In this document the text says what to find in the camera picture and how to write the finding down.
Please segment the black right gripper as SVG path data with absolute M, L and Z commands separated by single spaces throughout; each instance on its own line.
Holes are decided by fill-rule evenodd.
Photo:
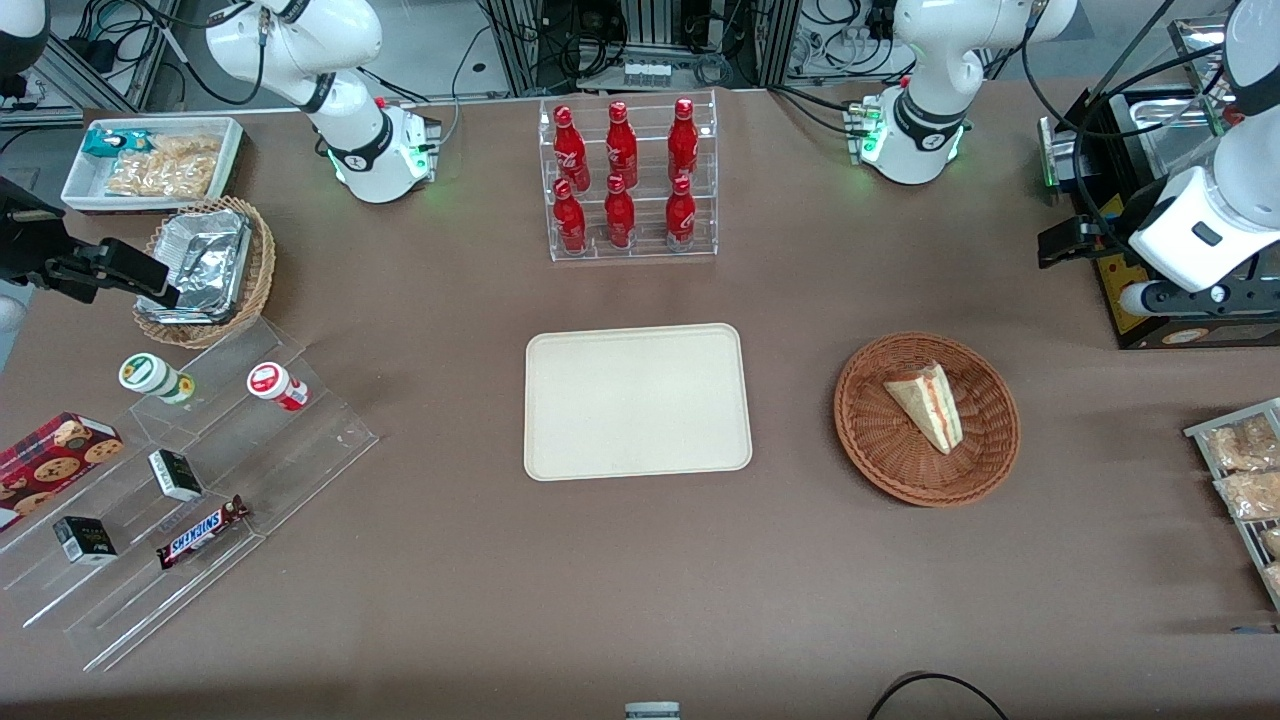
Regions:
M 99 250 L 70 252 L 65 213 L 8 178 L 1 178 L 1 279 L 27 284 L 31 273 L 45 270 L 45 288 L 79 304 L 92 304 L 104 287 L 125 290 L 175 309 L 180 292 L 168 281 L 170 268 L 116 238 Z

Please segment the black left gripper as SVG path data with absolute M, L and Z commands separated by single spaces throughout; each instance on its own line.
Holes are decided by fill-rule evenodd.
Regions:
M 1076 225 L 1053 225 L 1038 233 L 1038 268 L 1048 269 L 1076 256 L 1129 252 L 1129 238 L 1149 222 L 1161 202 L 1169 178 L 1158 178 L 1135 191 L 1119 214 L 1080 214 Z

